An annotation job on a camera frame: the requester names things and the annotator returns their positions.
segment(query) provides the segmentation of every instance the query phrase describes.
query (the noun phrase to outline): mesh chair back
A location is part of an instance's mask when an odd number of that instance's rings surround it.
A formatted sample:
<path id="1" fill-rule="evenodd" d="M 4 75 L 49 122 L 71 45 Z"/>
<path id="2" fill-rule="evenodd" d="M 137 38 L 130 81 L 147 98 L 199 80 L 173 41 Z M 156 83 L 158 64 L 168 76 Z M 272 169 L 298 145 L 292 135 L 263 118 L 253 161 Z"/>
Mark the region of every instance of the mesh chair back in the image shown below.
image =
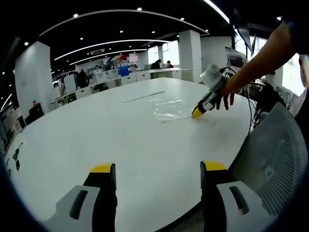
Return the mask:
<path id="1" fill-rule="evenodd" d="M 271 215 L 278 215 L 295 190 L 308 162 L 300 128 L 288 110 L 277 103 L 249 134 L 230 167 L 262 199 Z"/>

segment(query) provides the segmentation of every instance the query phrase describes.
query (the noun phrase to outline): transparent plastic sheet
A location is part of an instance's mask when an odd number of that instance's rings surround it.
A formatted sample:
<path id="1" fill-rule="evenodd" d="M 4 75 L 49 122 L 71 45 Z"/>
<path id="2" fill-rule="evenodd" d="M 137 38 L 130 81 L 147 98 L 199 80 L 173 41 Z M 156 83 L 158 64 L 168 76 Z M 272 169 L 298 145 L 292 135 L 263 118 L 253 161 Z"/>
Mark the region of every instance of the transparent plastic sheet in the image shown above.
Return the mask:
<path id="1" fill-rule="evenodd" d="M 191 112 L 185 112 L 185 101 L 179 97 L 170 99 L 152 99 L 154 116 L 161 123 L 191 117 Z"/>

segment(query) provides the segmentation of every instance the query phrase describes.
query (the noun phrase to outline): round table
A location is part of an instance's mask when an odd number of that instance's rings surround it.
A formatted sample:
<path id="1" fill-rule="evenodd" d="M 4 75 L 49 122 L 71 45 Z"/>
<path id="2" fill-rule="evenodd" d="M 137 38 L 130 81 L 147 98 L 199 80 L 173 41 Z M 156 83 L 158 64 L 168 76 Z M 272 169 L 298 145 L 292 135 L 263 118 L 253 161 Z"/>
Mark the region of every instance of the round table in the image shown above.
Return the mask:
<path id="1" fill-rule="evenodd" d="M 222 106 L 190 117 L 207 91 L 204 85 L 158 78 L 62 106 L 17 136 L 8 152 L 11 180 L 34 217 L 44 221 L 93 167 L 115 163 L 116 231 L 159 230 L 200 201 L 200 162 L 229 167 L 247 135 L 250 111 L 239 95 L 228 111 Z M 177 109 L 158 109 L 154 99 L 180 103 Z M 156 117 L 162 109 L 184 117 L 163 123 Z M 20 142 L 17 171 L 11 157 Z"/>

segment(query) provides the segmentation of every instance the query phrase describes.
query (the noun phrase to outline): window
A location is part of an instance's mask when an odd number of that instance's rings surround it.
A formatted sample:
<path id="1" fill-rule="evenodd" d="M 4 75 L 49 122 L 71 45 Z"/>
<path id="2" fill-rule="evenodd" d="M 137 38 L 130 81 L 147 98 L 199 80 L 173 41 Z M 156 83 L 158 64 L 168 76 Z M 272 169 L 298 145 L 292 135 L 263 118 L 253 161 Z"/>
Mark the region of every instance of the window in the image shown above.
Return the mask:
<path id="1" fill-rule="evenodd" d="M 297 96 L 300 96 L 305 87 L 301 82 L 300 77 L 300 66 L 299 66 L 299 54 L 295 54 L 292 59 L 290 59 L 283 66 L 283 77 L 282 86 L 291 90 Z"/>
<path id="2" fill-rule="evenodd" d="M 253 43 L 253 36 L 250 36 L 250 41 Z M 258 54 L 262 47 L 266 44 L 265 39 L 256 38 L 254 54 L 251 57 L 251 52 L 248 50 L 248 61 Z M 236 45 L 235 48 L 237 51 L 246 54 L 246 46 L 243 39 L 238 35 L 236 36 Z M 300 77 L 300 67 L 299 67 L 299 54 L 295 54 L 292 59 L 290 59 L 283 66 L 283 75 L 282 75 L 282 86 L 291 90 L 296 95 L 300 96 L 304 91 L 304 86 L 301 82 Z"/>
<path id="3" fill-rule="evenodd" d="M 168 60 L 172 65 L 179 65 L 179 50 L 178 41 L 172 41 L 170 43 L 163 44 L 163 63 L 167 63 Z"/>
<path id="4" fill-rule="evenodd" d="M 243 54 L 246 54 L 246 45 L 244 40 L 241 38 L 240 35 L 237 35 L 236 38 L 236 45 L 235 45 L 235 49 Z M 253 43 L 254 37 L 250 36 L 250 42 L 251 44 Z M 258 52 L 262 49 L 262 47 L 266 44 L 266 39 L 262 39 L 262 38 L 256 38 L 255 41 L 255 47 L 254 47 L 254 53 L 253 56 L 251 57 L 251 51 L 248 50 L 248 61 L 250 61 L 253 57 L 256 56 L 256 54 L 258 54 Z"/>
<path id="5" fill-rule="evenodd" d="M 149 64 L 155 63 L 159 59 L 158 46 L 148 49 L 148 61 Z"/>

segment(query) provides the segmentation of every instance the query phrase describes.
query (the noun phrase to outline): ceiling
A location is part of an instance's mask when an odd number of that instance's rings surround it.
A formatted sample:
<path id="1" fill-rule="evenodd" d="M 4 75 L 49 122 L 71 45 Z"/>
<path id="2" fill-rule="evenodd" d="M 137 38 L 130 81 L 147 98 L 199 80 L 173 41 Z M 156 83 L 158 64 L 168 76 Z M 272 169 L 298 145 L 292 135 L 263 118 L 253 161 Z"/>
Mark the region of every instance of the ceiling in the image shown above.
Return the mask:
<path id="1" fill-rule="evenodd" d="M 250 25 L 250 33 L 260 37 L 268 37 L 271 30 L 279 25 L 276 17 L 281 15 L 281 9 L 277 5 L 269 4 L 267 8 L 264 0 L 259 1 L 252 7 L 252 2 L 239 0 L 213 0 L 213 2 L 230 18 L 231 25 L 234 20 L 233 7 L 240 11 L 242 20 Z M 182 21 L 145 14 L 143 12 L 112 12 L 92 14 L 75 18 L 39 36 L 48 28 L 73 18 L 74 14 L 111 10 L 128 9 L 136 10 L 142 7 L 143 11 L 160 13 L 180 19 L 201 29 L 208 29 L 210 36 L 231 36 L 233 31 L 217 12 L 215 12 L 203 0 L 178 1 L 178 0 L 156 0 L 156 1 L 83 1 L 81 4 L 23 2 L 18 6 L 14 2 L 6 3 L 7 8 L 2 8 L 0 14 L 0 28 L 2 33 L 0 46 L 0 105 L 13 93 L 13 101 L 17 103 L 14 87 L 14 61 L 27 48 L 25 42 L 30 46 L 37 40 L 51 48 L 51 68 L 55 74 L 68 70 L 70 63 L 89 57 L 88 52 L 102 49 L 105 51 L 122 51 L 129 49 L 148 48 L 161 43 L 147 42 L 125 42 L 97 46 L 82 50 L 66 57 L 55 58 L 73 50 L 110 41 L 130 39 L 159 39 L 176 40 L 181 31 L 192 29 L 203 34 L 199 29 L 192 27 Z"/>

